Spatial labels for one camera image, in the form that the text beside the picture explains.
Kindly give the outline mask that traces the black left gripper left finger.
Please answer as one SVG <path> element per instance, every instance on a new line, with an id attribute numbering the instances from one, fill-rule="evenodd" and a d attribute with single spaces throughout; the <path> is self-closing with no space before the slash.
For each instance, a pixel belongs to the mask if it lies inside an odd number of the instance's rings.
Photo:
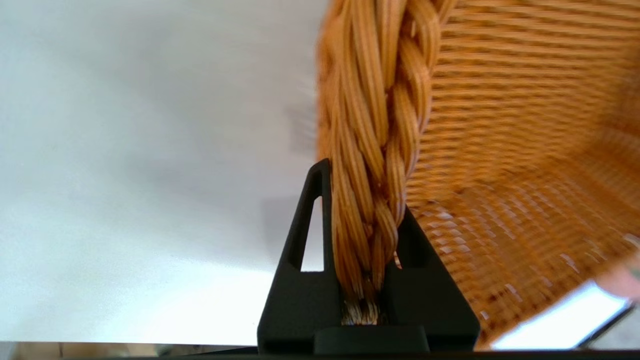
<path id="1" fill-rule="evenodd" d="M 322 199 L 322 271 L 302 271 L 316 199 Z M 257 326 L 260 354 L 311 354 L 314 336 L 342 321 L 332 236 L 330 161 L 308 171 Z"/>

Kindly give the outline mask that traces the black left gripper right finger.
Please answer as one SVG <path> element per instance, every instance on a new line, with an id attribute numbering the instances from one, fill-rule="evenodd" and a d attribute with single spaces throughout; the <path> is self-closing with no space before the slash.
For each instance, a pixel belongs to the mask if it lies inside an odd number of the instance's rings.
<path id="1" fill-rule="evenodd" d="M 409 209 L 397 234 L 382 288 L 391 325 L 421 326 L 433 352 L 473 351 L 478 318 Z"/>

